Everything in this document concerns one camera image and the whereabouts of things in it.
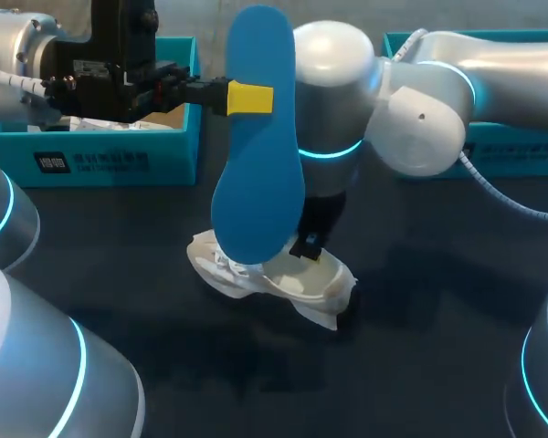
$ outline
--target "blue storage box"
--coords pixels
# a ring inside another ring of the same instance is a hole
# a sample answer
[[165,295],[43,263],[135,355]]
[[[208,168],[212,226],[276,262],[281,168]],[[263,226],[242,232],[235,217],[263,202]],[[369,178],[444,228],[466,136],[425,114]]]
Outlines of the blue storage box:
[[[507,43],[548,42],[548,30],[470,30],[459,33]],[[410,34],[384,34],[382,55],[392,57]],[[484,176],[548,176],[548,132],[519,130],[495,123],[471,123],[465,153]],[[457,162],[438,178],[469,176],[464,166]]]
[[[200,74],[191,37],[159,37],[159,60]],[[201,107],[185,105],[180,130],[27,132],[0,123],[0,167],[27,187],[193,185]]]

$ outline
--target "cable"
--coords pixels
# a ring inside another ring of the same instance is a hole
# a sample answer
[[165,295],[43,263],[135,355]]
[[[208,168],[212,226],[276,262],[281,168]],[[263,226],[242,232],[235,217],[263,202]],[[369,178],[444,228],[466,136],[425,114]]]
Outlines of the cable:
[[481,175],[477,169],[475,169],[475,166],[469,160],[467,155],[465,155],[464,152],[461,152],[458,158],[460,159],[460,162],[463,163],[465,168],[469,171],[471,176],[475,178],[475,181],[477,181],[477,183],[479,183],[480,186],[483,187],[487,193],[489,193],[491,196],[496,198],[498,201],[505,203],[506,205],[513,208],[514,210],[519,211],[520,213],[527,214],[537,219],[548,221],[548,213],[540,212],[538,210],[533,210],[532,208],[526,207],[525,205],[522,205],[521,203],[513,201],[512,198],[506,196],[505,194],[500,192],[498,189],[493,187],[493,185],[491,185],[491,183],[487,181],[485,177]]
[[[399,62],[400,59],[402,59],[408,50],[424,35],[426,35],[428,31],[425,29],[418,29],[416,32],[412,33],[406,40],[406,42],[400,47],[400,49],[396,52],[392,60],[394,62]],[[465,166],[467,171],[470,173],[470,175],[475,179],[479,185],[485,189],[485,191],[493,196],[498,201],[501,201],[502,203],[506,204],[510,208],[517,210],[518,212],[522,214],[526,214],[528,216],[534,217],[536,219],[541,219],[544,221],[548,221],[548,213],[541,212],[539,210],[534,210],[532,208],[526,207],[525,205],[518,203],[509,196],[506,196],[502,192],[500,192],[498,189],[493,187],[493,185],[485,179],[483,175],[480,174],[480,172],[475,168],[473,163],[470,161],[469,157],[465,155],[465,152],[461,151],[458,159],[460,162]]]
[[40,98],[45,97],[46,89],[42,86],[41,79],[26,78],[24,76],[11,75],[0,70],[0,85],[7,85],[15,89],[22,89],[27,93],[34,94]]
[[412,48],[412,46],[424,35],[426,35],[428,31],[426,29],[418,29],[415,30],[411,36],[407,38],[407,40],[404,42],[404,44],[400,47],[400,49],[395,52],[395,55],[392,57],[392,60],[394,62],[400,62],[400,59],[402,59],[406,53],[408,53],[408,50]]

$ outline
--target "black mount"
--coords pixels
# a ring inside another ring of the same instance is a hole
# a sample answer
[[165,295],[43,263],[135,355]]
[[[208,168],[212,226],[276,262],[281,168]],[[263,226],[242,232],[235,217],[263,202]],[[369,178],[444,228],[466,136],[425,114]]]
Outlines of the black mount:
[[56,38],[41,59],[47,101],[63,115],[132,123],[196,103],[227,113],[228,80],[203,82],[156,60],[154,0],[92,0],[89,39]]

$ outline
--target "blue insole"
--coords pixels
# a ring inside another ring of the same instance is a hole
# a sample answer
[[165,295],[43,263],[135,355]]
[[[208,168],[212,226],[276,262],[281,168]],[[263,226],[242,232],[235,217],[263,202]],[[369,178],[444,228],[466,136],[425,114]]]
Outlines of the blue insole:
[[292,26],[278,10],[251,6],[227,39],[226,76],[274,88],[273,113],[230,117],[229,158],[213,195],[216,239],[233,260],[274,257],[299,225],[305,188],[294,119]]

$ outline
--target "white sneaker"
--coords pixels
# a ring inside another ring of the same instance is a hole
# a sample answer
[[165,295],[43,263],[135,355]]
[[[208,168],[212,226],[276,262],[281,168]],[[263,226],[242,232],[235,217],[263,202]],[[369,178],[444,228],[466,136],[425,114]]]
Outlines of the white sneaker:
[[318,261],[289,254],[290,246],[262,265],[241,265],[219,247],[213,230],[193,237],[186,253],[205,282],[222,294],[240,299],[254,293],[288,299],[305,318],[337,329],[337,316],[349,306],[357,283],[349,268],[322,250]]

